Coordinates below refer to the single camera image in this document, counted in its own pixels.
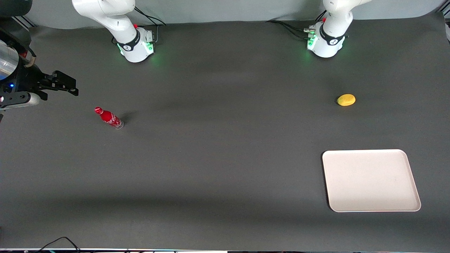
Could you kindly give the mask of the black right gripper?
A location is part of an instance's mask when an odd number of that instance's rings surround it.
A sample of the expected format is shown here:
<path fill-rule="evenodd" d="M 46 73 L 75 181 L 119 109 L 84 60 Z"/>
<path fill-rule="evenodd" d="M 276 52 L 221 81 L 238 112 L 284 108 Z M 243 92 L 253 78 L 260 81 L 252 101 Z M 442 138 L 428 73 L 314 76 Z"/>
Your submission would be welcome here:
<path fill-rule="evenodd" d="M 26 91 L 34 93 L 42 100 L 47 100 L 48 95 L 45 90 L 65 91 L 73 96 L 79 96 L 79 90 L 76 87 L 76 79 L 61 71 L 52 73 L 52 82 L 47 80 L 44 74 L 37 66 L 30 68 L 18 67 L 12 75 L 1 80 L 1 91 L 8 93 Z"/>

